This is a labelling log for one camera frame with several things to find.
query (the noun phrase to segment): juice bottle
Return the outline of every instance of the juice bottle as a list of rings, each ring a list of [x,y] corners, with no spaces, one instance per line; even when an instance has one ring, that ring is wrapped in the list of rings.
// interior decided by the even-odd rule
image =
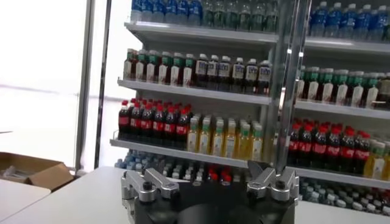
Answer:
[[[196,62],[195,76],[196,86],[201,88],[207,87],[207,64],[208,58],[205,54],[200,54],[198,61]]]
[[[217,90],[218,88],[218,56],[212,55],[207,65],[207,89]]]
[[[199,135],[198,135],[198,123],[197,117],[193,117],[190,120],[190,131],[187,137],[187,151],[198,152],[199,150]]]
[[[173,66],[171,68],[171,86],[183,85],[183,55],[174,53]]]
[[[263,152],[263,127],[260,124],[254,125],[251,150],[252,155],[250,159],[260,162]]]
[[[224,131],[224,121],[218,120],[215,128],[214,138],[213,138],[212,154],[214,156],[222,156],[222,143],[224,138],[223,131]]]
[[[232,91],[234,93],[243,92],[244,70],[245,66],[243,58],[237,58],[236,63],[233,65],[232,74]]]
[[[258,75],[258,67],[256,59],[251,58],[246,66],[246,73],[244,78],[244,92],[253,94],[256,88],[256,80]]]
[[[219,63],[218,79],[218,90],[230,91],[232,66],[230,65],[230,58],[228,56],[222,56],[222,61]]]
[[[195,60],[193,54],[185,55],[185,67],[183,72],[183,86],[190,87],[194,86],[196,83],[195,77]]]
[[[210,119],[204,118],[199,140],[199,153],[210,154]]]
[[[147,51],[142,49],[138,53],[138,62],[135,66],[135,80],[146,81]]]
[[[161,65],[158,68],[158,84],[170,84],[172,64],[173,58],[171,53],[164,51],[161,58]]]
[[[236,122],[229,120],[227,127],[227,135],[224,144],[224,157],[233,158],[236,154]]]

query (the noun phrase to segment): blue bottle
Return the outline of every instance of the blue bottle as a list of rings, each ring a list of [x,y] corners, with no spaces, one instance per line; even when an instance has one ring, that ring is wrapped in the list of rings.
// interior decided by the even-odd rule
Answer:
[[[383,38],[383,32],[385,31],[385,25],[388,23],[388,14],[386,11],[386,6],[381,5],[378,9],[378,13],[372,15],[368,40],[372,41],[381,41]]]
[[[371,5],[364,5],[359,11],[355,21],[355,29],[353,30],[353,39],[365,40],[367,38],[368,27],[371,20]]]
[[[339,37],[351,39],[356,21],[356,4],[349,4],[346,12],[341,17]]]
[[[325,22],[328,15],[327,2],[321,2],[319,8],[312,18],[311,23],[311,36],[322,37],[324,36]]]
[[[337,37],[340,26],[342,12],[341,3],[336,2],[330,10],[325,23],[325,37]]]

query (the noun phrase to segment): bottle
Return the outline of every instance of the bottle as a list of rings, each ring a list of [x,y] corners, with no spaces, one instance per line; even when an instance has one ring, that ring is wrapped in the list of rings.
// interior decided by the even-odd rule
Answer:
[[[222,61],[219,63],[218,79],[218,90],[230,91],[232,66],[230,65],[230,58],[228,56],[222,56]]]
[[[181,86],[183,84],[183,55],[174,53],[173,66],[171,68],[171,86]]]
[[[251,58],[246,66],[246,74],[244,78],[244,91],[245,93],[253,94],[256,88],[256,80],[258,76],[258,67],[256,65],[256,59]]]
[[[225,29],[236,30],[238,24],[238,6],[235,0],[228,0],[226,6]]]
[[[359,12],[355,21],[355,28],[353,30],[353,39],[365,40],[367,38],[370,19],[371,19],[371,5],[364,5],[362,11]]]
[[[218,60],[217,55],[212,55],[207,65],[207,88],[210,90],[217,90],[218,88]]]
[[[325,37],[338,37],[341,17],[341,3],[336,2],[326,18]]]
[[[214,11],[214,27],[223,29],[226,22],[226,8],[223,0],[216,0]]]
[[[175,24],[177,23],[177,1],[168,0],[166,5],[165,22]]]
[[[138,62],[135,66],[135,80],[146,81],[147,52],[142,49],[138,53]]]
[[[269,61],[262,61],[258,73],[257,93],[261,95],[269,94],[269,81],[271,79],[271,64]]]
[[[196,62],[195,76],[196,86],[201,88],[207,87],[207,64],[208,58],[205,54],[200,54],[198,61]]]
[[[189,6],[188,25],[189,26],[200,26],[202,19],[202,4],[200,0],[192,0]]]
[[[260,124],[255,124],[252,136],[251,160],[261,161],[263,152],[263,127]]]
[[[342,14],[340,21],[339,37],[351,39],[356,21],[356,4],[349,4],[347,10]]]
[[[191,87],[196,82],[195,77],[195,60],[193,54],[186,54],[185,67],[183,72],[183,86]]]
[[[210,119],[204,118],[202,132],[200,133],[199,153],[210,154]]]
[[[219,120],[216,124],[215,134],[213,138],[213,148],[212,154],[214,156],[222,156],[222,143],[223,143],[223,131],[224,131],[224,121]]]
[[[328,15],[327,2],[321,2],[319,8],[313,16],[311,23],[311,36],[322,37],[324,36],[325,22]]]
[[[198,152],[199,150],[199,136],[198,136],[198,123],[197,117],[192,117],[190,120],[190,131],[187,137],[187,151]]]
[[[368,32],[368,40],[381,41],[385,26],[388,23],[388,12],[385,5],[379,6],[378,13],[372,15]]]

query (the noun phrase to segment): bottle label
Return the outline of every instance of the bottle label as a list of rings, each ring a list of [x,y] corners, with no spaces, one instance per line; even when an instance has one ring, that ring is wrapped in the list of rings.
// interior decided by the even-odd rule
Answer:
[[[353,94],[352,94],[352,100],[351,100],[351,106],[358,107],[360,105],[362,94],[363,94],[363,87],[361,87],[361,86],[354,87]]]
[[[257,79],[258,68],[254,65],[246,67],[246,80],[255,81]]]
[[[221,62],[219,64],[219,76],[221,77],[229,77],[230,73],[230,64]]]
[[[207,62],[198,60],[196,62],[195,73],[198,75],[205,75],[207,70]]]
[[[160,65],[158,68],[158,84],[165,84],[167,66]]]
[[[207,66],[207,75],[215,76],[217,75],[217,63],[214,61],[210,61]]]
[[[326,83],[324,85],[324,90],[322,92],[322,102],[323,103],[329,103],[330,98],[332,96],[332,91],[333,91],[333,84],[332,83]]]
[[[155,131],[163,131],[164,130],[164,123],[153,121],[153,130],[155,130]]]
[[[307,99],[315,100],[317,95],[317,90],[318,90],[318,82],[310,82]]]
[[[347,148],[347,147],[341,147],[341,156],[344,157],[344,158],[353,158],[355,154],[355,150],[354,149],[350,149],[350,148]]]
[[[180,68],[177,66],[172,66],[171,68],[171,85],[176,86],[179,82],[179,71]]]

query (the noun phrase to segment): plastic bottle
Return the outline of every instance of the plastic bottle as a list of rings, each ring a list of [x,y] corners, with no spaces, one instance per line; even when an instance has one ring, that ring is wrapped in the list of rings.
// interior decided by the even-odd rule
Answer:
[[[217,90],[218,88],[218,56],[212,55],[207,65],[207,89]]]
[[[311,36],[324,36],[325,22],[328,15],[327,2],[321,2],[311,22]]]
[[[192,0],[189,6],[188,25],[200,26],[202,20],[202,4],[200,0]]]
[[[371,5],[364,5],[361,12],[359,12],[355,28],[353,30],[353,39],[365,40],[367,38],[368,27],[371,20]]]
[[[185,67],[183,72],[183,86],[191,87],[196,83],[195,59],[193,54],[186,54]]]
[[[245,93],[253,94],[255,92],[257,76],[258,67],[256,65],[256,59],[251,58],[246,66],[246,74],[244,78]]]
[[[230,84],[232,82],[232,66],[228,56],[222,56],[222,61],[218,67],[218,90],[230,91]]]

